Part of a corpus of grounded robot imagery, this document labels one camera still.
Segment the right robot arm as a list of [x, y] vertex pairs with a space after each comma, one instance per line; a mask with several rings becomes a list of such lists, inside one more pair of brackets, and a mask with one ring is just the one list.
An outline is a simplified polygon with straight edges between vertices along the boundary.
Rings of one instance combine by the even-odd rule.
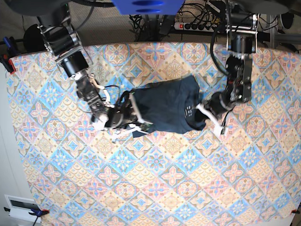
[[38, 19], [38, 30], [46, 50], [55, 57], [68, 77], [76, 82], [77, 95], [91, 111], [91, 124], [97, 130], [127, 129], [142, 131], [146, 122], [141, 117], [132, 92], [124, 92], [115, 104], [106, 87], [100, 85], [84, 58], [77, 29], [71, 24], [66, 0], [7, 0], [8, 7], [23, 16]]

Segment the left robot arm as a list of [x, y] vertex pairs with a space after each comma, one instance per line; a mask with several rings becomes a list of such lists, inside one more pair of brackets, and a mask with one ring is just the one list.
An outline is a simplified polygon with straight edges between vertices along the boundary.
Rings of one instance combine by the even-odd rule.
[[[219, 10], [222, 17], [214, 29], [210, 42], [210, 55], [218, 71], [227, 78], [226, 88], [214, 93], [211, 98], [195, 106], [192, 118], [204, 123], [207, 119], [217, 121], [237, 104], [251, 99], [252, 54], [258, 48], [258, 26], [261, 14], [280, 15], [287, 13], [294, 0], [226, 0]], [[214, 41], [218, 32], [227, 35], [226, 47], [230, 51], [225, 65], [217, 62]]]

